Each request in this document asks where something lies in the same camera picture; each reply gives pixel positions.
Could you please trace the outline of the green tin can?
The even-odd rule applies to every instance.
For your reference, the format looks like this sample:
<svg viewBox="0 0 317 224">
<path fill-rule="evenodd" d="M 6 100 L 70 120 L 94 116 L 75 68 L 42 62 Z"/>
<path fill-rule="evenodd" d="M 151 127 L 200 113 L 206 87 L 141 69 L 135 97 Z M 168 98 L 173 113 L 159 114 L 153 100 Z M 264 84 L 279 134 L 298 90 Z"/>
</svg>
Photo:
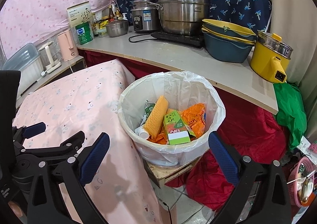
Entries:
<svg viewBox="0 0 317 224">
<path fill-rule="evenodd" d="M 75 26 L 75 29 L 77 32 L 77 36 L 78 36 L 78 40 L 79 40 L 80 45 L 86 44 L 86 43 L 93 40 L 89 22 L 79 24 L 79 25 Z"/>
</svg>

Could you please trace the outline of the wooden stool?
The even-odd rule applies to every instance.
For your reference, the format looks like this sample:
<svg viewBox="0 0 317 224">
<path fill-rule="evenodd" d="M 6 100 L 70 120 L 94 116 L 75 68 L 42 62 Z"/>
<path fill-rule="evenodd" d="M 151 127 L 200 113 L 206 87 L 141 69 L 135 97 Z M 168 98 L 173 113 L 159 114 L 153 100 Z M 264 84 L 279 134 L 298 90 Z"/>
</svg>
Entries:
<svg viewBox="0 0 317 224">
<path fill-rule="evenodd" d="M 167 182 L 172 181 L 173 179 L 180 177 L 180 175 L 192 170 L 200 159 L 201 157 L 198 157 L 190 163 L 175 167 L 157 166 L 143 160 L 143 166 L 150 180 L 159 188 L 162 188 Z"/>
</svg>

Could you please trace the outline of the yellow electric pot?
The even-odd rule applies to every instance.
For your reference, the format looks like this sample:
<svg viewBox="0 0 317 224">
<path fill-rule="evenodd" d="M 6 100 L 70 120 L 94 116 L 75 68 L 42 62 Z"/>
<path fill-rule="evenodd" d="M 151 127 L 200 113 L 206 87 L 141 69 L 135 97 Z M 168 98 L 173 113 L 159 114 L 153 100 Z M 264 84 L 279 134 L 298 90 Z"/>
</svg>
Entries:
<svg viewBox="0 0 317 224">
<path fill-rule="evenodd" d="M 279 35 L 258 30 L 250 66 L 256 74 L 271 83 L 285 83 L 292 52 L 293 49 Z"/>
</svg>

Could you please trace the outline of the green plastic bag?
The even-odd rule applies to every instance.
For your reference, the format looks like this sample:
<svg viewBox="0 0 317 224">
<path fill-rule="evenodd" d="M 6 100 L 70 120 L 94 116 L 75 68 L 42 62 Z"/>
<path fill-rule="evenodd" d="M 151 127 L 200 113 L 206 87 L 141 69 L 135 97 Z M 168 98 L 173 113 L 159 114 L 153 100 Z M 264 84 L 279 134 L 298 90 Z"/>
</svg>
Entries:
<svg viewBox="0 0 317 224">
<path fill-rule="evenodd" d="M 279 125 L 288 128 L 288 149 L 294 150 L 300 145 L 301 138 L 307 130 L 307 115 L 301 92 L 292 83 L 274 83 L 273 87 L 278 105 L 275 119 Z"/>
</svg>

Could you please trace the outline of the pink patterned tablecloth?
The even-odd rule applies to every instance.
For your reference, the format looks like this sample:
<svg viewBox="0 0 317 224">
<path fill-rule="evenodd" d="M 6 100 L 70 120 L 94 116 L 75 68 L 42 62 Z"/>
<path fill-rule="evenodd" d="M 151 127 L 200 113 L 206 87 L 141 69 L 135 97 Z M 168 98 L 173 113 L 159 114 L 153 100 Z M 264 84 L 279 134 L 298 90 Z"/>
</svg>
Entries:
<svg viewBox="0 0 317 224">
<path fill-rule="evenodd" d="M 24 99 L 13 124 L 46 124 L 25 148 L 55 147 L 79 131 L 90 146 L 105 132 L 110 149 L 85 189 L 109 223 L 161 223 L 159 203 L 133 141 L 118 119 L 118 101 L 135 80 L 118 60 L 59 79 Z"/>
</svg>

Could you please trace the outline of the green wasabi box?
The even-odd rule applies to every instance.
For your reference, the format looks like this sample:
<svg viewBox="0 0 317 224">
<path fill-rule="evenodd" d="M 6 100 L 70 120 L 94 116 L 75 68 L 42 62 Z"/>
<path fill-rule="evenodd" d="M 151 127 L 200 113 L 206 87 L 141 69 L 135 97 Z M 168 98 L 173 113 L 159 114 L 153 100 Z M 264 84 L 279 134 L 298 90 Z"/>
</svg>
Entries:
<svg viewBox="0 0 317 224">
<path fill-rule="evenodd" d="M 164 116 L 163 125 L 170 145 L 186 144 L 196 138 L 194 131 L 176 110 Z"/>
</svg>

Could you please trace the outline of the white cardboard box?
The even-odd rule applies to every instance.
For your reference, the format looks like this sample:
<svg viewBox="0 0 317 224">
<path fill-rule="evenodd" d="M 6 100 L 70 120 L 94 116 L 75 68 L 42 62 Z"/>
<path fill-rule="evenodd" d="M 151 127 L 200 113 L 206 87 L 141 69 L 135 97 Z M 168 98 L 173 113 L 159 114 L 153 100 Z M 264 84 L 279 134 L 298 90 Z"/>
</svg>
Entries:
<svg viewBox="0 0 317 224">
<path fill-rule="evenodd" d="M 68 22 L 71 28 L 92 20 L 92 11 L 89 1 L 67 8 Z"/>
</svg>

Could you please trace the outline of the small steel pot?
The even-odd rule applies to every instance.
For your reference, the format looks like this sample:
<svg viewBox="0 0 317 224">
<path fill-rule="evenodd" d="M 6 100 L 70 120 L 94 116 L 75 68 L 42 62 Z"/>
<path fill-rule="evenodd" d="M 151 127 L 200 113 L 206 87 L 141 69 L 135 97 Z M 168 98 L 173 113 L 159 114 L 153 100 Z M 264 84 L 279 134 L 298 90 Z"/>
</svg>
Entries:
<svg viewBox="0 0 317 224">
<path fill-rule="evenodd" d="M 106 31 L 109 37 L 120 37 L 128 33 L 128 20 L 116 20 L 106 25 Z"/>
</svg>

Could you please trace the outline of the dark sauce bottle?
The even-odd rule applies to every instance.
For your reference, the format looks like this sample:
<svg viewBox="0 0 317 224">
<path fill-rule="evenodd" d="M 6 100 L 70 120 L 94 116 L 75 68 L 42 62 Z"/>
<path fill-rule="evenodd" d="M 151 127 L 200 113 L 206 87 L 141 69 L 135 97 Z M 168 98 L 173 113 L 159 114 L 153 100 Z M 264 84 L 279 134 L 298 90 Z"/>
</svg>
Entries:
<svg viewBox="0 0 317 224">
<path fill-rule="evenodd" d="M 112 6 L 109 6 L 109 16 L 108 16 L 108 21 L 113 22 L 115 20 L 115 15 L 113 13 Z"/>
</svg>

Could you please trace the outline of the steel rice cooker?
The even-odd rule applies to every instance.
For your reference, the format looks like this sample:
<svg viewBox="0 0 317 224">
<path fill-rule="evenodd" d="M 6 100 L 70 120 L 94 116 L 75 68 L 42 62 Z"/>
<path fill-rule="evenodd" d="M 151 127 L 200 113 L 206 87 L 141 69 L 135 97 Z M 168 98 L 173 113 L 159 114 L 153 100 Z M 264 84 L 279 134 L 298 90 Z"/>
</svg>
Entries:
<svg viewBox="0 0 317 224">
<path fill-rule="evenodd" d="M 135 32 L 148 33 L 161 29 L 158 7 L 149 0 L 135 0 L 131 8 Z"/>
</svg>

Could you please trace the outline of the orange plastic bag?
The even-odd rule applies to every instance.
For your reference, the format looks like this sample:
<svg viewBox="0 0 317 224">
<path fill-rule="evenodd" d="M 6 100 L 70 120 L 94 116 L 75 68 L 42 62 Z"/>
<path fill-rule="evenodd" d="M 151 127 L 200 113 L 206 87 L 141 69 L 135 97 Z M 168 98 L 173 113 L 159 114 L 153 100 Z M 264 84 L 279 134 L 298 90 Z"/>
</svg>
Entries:
<svg viewBox="0 0 317 224">
<path fill-rule="evenodd" d="M 206 111 L 203 103 L 192 105 L 184 111 L 178 111 L 178 114 L 195 134 L 194 136 L 190 135 L 191 141 L 197 140 L 205 133 Z M 168 143 L 168 137 L 164 126 L 162 126 L 160 133 L 156 138 L 150 135 L 147 140 L 155 144 L 166 145 Z"/>
</svg>

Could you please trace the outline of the pink plastic basket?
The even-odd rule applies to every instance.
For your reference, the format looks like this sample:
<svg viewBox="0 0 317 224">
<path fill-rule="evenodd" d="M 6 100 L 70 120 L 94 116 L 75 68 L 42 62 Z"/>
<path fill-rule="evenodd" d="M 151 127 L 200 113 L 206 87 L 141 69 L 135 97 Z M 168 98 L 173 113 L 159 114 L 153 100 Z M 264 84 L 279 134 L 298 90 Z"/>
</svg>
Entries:
<svg viewBox="0 0 317 224">
<path fill-rule="evenodd" d="M 287 181 L 288 193 L 292 205 L 308 206 L 314 189 L 315 165 L 304 156 L 292 169 Z"/>
</svg>

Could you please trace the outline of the orange waffle sponge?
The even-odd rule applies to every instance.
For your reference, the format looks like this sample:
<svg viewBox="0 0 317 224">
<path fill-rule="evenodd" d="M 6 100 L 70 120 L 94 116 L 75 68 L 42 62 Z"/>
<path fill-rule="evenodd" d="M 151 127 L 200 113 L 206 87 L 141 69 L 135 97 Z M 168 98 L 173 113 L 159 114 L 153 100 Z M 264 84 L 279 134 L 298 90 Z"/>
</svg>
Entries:
<svg viewBox="0 0 317 224">
<path fill-rule="evenodd" d="M 151 138 L 155 139 L 159 135 L 167 109 L 167 99 L 163 95 L 159 96 L 152 112 L 144 124 L 144 129 L 149 133 Z"/>
</svg>

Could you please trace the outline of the pink electric kettle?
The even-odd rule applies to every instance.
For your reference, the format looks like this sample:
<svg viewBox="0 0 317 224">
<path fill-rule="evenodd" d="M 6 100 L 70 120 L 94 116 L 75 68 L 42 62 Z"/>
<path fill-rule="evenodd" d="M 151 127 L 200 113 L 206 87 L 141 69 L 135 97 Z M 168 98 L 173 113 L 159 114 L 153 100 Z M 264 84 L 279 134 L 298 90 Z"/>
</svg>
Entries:
<svg viewBox="0 0 317 224">
<path fill-rule="evenodd" d="M 71 30 L 59 34 L 57 41 L 64 62 L 70 61 L 79 55 Z"/>
</svg>

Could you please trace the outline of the blue yellow stacked basins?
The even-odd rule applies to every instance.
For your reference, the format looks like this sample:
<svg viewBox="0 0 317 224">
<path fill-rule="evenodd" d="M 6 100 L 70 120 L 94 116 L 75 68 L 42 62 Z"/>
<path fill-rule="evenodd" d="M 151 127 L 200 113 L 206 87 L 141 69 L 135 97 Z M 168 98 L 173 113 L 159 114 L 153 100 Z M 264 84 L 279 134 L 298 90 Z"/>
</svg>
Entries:
<svg viewBox="0 0 317 224">
<path fill-rule="evenodd" d="M 214 19 L 203 19 L 201 31 L 207 52 L 222 62 L 244 63 L 257 40 L 249 28 Z"/>
</svg>

